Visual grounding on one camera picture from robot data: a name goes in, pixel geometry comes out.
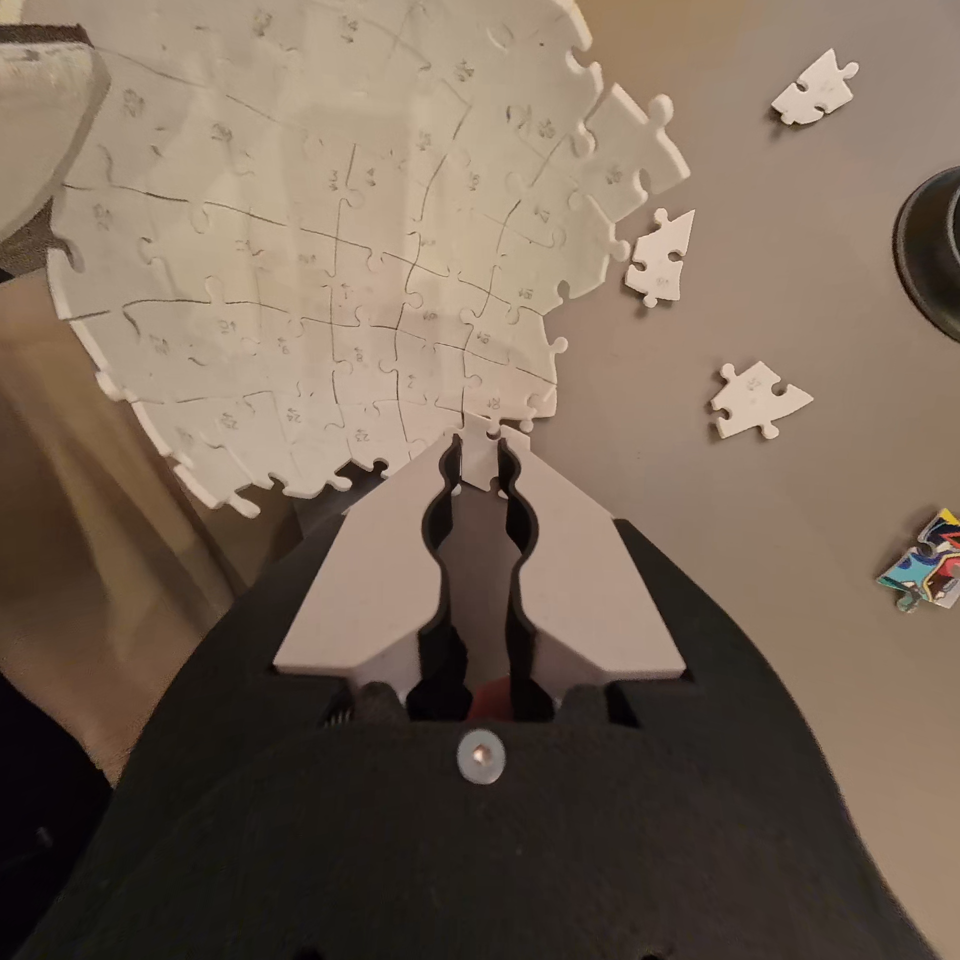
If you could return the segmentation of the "black round ball stand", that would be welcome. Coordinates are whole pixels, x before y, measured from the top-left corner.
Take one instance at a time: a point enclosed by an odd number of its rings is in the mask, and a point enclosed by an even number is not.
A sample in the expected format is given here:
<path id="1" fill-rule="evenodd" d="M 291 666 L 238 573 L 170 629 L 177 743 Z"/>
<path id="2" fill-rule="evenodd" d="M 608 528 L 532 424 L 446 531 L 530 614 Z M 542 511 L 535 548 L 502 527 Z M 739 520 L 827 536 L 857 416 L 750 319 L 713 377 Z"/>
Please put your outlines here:
<path id="1" fill-rule="evenodd" d="M 937 330 L 959 341 L 959 167 L 931 176 L 901 206 L 892 237 L 904 292 Z"/>

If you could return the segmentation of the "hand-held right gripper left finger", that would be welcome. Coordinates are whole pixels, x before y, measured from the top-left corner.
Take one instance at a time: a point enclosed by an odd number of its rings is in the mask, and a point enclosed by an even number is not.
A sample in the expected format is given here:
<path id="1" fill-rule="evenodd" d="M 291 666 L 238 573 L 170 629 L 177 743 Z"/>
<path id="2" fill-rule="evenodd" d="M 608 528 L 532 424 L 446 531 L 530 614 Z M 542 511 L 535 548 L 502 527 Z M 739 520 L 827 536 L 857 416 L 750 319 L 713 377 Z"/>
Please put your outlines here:
<path id="1" fill-rule="evenodd" d="M 274 656 L 277 672 L 352 690 L 387 685 L 402 704 L 437 672 L 451 626 L 439 552 L 461 464 L 461 436 L 442 436 L 348 509 Z"/>

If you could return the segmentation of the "partly built puzzle ball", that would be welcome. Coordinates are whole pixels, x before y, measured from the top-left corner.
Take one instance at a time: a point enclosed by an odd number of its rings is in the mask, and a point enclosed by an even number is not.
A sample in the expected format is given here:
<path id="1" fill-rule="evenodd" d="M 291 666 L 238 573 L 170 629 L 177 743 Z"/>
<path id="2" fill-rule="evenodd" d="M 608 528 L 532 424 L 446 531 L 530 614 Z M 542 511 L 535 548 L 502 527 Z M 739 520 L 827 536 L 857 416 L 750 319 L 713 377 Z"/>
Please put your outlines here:
<path id="1" fill-rule="evenodd" d="M 54 198 L 57 317 L 206 506 L 554 416 L 546 315 L 690 167 L 575 2 L 24 2 L 110 86 Z"/>

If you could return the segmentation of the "joined white puzzle pieces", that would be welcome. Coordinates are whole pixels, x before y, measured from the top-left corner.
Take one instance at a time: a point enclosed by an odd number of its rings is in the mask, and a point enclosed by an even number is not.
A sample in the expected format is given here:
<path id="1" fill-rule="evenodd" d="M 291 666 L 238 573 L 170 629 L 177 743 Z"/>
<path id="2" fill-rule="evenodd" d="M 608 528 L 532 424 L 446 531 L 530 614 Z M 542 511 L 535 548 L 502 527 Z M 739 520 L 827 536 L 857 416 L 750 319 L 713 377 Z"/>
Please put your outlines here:
<path id="1" fill-rule="evenodd" d="M 640 295 L 647 309 L 680 299 L 680 278 L 694 217 L 693 209 L 672 219 L 666 209 L 658 208 L 654 226 L 635 241 L 623 283 Z"/>

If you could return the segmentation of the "white loose puzzle piece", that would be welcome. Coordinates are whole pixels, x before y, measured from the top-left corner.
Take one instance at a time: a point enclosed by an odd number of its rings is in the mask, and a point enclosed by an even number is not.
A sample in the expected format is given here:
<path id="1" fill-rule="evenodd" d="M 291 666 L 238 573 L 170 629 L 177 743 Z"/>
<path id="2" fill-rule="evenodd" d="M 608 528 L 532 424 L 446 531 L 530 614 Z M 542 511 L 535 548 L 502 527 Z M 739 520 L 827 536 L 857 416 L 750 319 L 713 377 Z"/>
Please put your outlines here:
<path id="1" fill-rule="evenodd" d="M 772 110 L 786 126 L 815 123 L 853 100 L 848 81 L 858 69 L 854 61 L 839 66 L 834 49 L 829 49 L 774 99 Z"/>

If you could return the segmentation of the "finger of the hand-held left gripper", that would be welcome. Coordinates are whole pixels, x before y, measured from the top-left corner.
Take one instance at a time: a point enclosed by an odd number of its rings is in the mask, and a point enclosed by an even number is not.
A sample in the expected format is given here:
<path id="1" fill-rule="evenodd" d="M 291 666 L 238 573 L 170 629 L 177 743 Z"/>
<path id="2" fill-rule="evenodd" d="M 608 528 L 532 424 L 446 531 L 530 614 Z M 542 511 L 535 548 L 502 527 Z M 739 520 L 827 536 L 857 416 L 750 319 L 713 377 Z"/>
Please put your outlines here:
<path id="1" fill-rule="evenodd" d="M 15 234 L 51 199 L 110 85 L 81 26 L 2 24 L 1 234 Z"/>

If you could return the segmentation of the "colourful puzzle piece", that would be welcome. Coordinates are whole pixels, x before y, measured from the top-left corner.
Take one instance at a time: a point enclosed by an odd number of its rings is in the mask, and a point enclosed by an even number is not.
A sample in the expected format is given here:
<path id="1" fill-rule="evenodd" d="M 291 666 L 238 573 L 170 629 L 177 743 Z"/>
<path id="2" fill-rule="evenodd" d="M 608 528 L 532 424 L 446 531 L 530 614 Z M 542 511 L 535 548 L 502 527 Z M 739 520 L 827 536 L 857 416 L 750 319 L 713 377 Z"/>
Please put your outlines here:
<path id="1" fill-rule="evenodd" d="M 922 604 L 951 609 L 959 599 L 958 517 L 939 510 L 877 582 L 897 593 L 895 606 L 904 614 Z"/>

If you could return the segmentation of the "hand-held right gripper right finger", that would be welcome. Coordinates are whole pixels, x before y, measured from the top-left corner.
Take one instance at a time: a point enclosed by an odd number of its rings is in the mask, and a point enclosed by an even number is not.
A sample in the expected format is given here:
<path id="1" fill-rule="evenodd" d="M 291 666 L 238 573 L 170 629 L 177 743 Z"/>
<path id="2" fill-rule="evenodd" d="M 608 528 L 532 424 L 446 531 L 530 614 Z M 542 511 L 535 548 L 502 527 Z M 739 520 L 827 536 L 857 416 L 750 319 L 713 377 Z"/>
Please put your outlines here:
<path id="1" fill-rule="evenodd" d="M 532 452 L 497 446 L 519 552 L 505 625 L 514 719 L 551 719 L 570 690 L 674 681 L 687 666 L 612 515 Z"/>

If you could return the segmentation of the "white puzzle piece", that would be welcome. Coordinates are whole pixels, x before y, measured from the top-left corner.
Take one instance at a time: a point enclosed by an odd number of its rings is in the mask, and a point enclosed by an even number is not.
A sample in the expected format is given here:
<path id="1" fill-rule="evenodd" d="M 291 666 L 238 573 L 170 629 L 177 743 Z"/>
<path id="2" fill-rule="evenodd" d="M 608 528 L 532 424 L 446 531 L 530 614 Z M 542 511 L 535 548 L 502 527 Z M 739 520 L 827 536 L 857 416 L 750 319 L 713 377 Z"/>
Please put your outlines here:
<path id="1" fill-rule="evenodd" d="M 775 392 L 781 378 L 763 362 L 756 362 L 741 372 L 726 363 L 719 369 L 725 385 L 710 401 L 712 411 L 719 414 L 714 427 L 721 439 L 751 429 L 758 429 L 763 439 L 780 435 L 776 422 L 791 416 L 813 402 L 813 396 L 793 385 Z"/>
<path id="2" fill-rule="evenodd" d="M 461 438 L 461 482 L 486 493 L 499 475 L 499 441 L 506 439 L 524 450 L 531 447 L 526 433 L 486 415 L 464 412 L 462 427 L 453 432 Z"/>
<path id="3" fill-rule="evenodd" d="M 829 49 L 774 99 L 772 110 L 786 126 L 815 123 L 853 100 L 848 81 L 858 69 L 854 61 L 839 66 L 834 49 Z"/>

